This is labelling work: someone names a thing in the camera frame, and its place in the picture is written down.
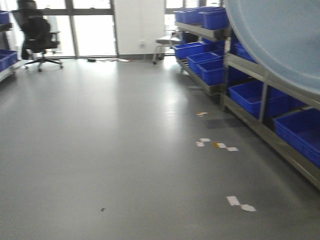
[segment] metal shelf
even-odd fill
[[[0,24],[0,33],[10,31],[12,28],[12,23]]]
[[[226,40],[229,35],[229,28],[222,28],[218,30],[210,30],[202,28],[201,25],[190,25],[182,22],[175,22],[175,25],[186,32],[203,37],[213,42]]]
[[[13,74],[18,68],[20,68],[23,65],[22,61],[18,61],[12,66],[8,67],[7,69],[0,72],[0,82],[7,77],[9,77],[11,74]]]
[[[276,133],[267,128],[258,119],[239,106],[231,98],[223,95],[224,106],[231,110],[264,141],[275,149],[283,158],[292,164],[302,175],[320,190],[320,169],[313,165],[307,158],[281,139]]]
[[[280,84],[279,78],[267,71],[261,65],[252,61],[246,60],[234,54],[226,55],[227,64],[235,69],[238,69],[255,79],[258,79],[269,86],[272,86],[304,103],[320,110],[320,95],[312,95],[310,92],[301,91],[301,89],[293,85]]]
[[[197,84],[199,84],[203,88],[204,92],[209,96],[221,94],[223,92],[223,84],[208,85],[205,81],[201,79],[201,77],[199,77],[197,74],[194,73],[194,71],[192,71],[189,68],[188,60],[176,58],[176,61],[182,67],[182,69],[189,73],[190,78],[194,80]]]

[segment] epoxy floor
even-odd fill
[[[19,69],[0,83],[0,239],[318,239],[320,192],[224,119],[173,57]]]

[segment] chair base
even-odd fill
[[[60,69],[62,69],[64,66],[62,65],[62,62],[60,59],[57,59],[57,58],[46,58],[44,56],[44,53],[42,53],[42,57],[39,58],[39,59],[36,59],[36,60],[33,60],[33,61],[30,61],[30,62],[27,62],[24,64],[25,68],[28,69],[28,66],[29,64],[36,64],[36,63],[39,63],[38,65],[38,72],[42,72],[42,69],[41,69],[41,66],[42,64],[44,63],[53,63],[53,64],[59,64],[60,65]]]

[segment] white wall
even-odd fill
[[[164,0],[114,0],[120,55],[152,54],[165,30]],[[144,40],[145,48],[139,43]]]

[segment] plastic bin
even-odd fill
[[[222,57],[213,52],[203,52],[197,55],[191,55],[186,57],[188,59],[189,68],[195,73],[199,74],[200,69],[198,64],[212,62],[213,60],[221,59]]]
[[[215,51],[211,51],[211,53],[214,53],[214,54],[217,54],[220,57],[223,57],[225,55],[225,50],[224,49],[215,50]]]
[[[247,52],[247,50],[244,48],[244,46],[240,42],[235,43],[234,47],[235,47],[235,52],[239,57],[256,63],[253,57]]]
[[[0,49],[0,54],[9,57],[8,66],[12,66],[13,64],[18,62],[18,53],[16,51]]]
[[[174,11],[175,20],[183,24],[196,24],[202,21],[202,16],[199,12],[204,11],[205,6],[195,8],[185,8],[179,11]]]
[[[203,42],[192,42],[181,45],[175,45],[172,48],[174,49],[174,53],[177,58],[185,59],[188,56],[206,52],[206,45],[207,44]]]
[[[231,98],[247,110],[251,115],[258,118],[261,108],[263,82],[255,80],[252,82],[229,87]],[[290,110],[288,95],[284,92],[269,87],[266,103],[265,116],[273,117],[286,113]]]
[[[212,51],[217,51],[217,50],[225,50],[225,47],[220,45],[220,44],[222,44],[220,42],[213,42],[213,43],[203,42],[203,44],[205,44],[205,46],[204,46],[204,51],[205,52],[212,52]]]
[[[222,84],[224,81],[224,60],[219,59],[198,64],[200,77],[208,85]]]
[[[8,62],[9,57],[7,55],[0,54],[0,72],[9,67]]]
[[[9,12],[0,10],[0,24],[9,24],[9,23],[10,23]]]
[[[228,85],[235,84],[239,81],[249,78],[250,76],[232,66],[229,66]]]
[[[320,168],[320,111],[314,108],[274,119],[276,133]]]
[[[202,27],[210,30],[224,29],[229,26],[229,19],[224,7],[216,7],[208,11],[199,12]]]
[[[298,100],[298,99],[295,99],[294,97],[292,96],[288,96],[289,98],[289,104],[290,104],[290,108],[293,110],[293,109],[298,109],[298,108],[301,108],[303,106],[306,106],[307,104],[305,104],[304,102]]]

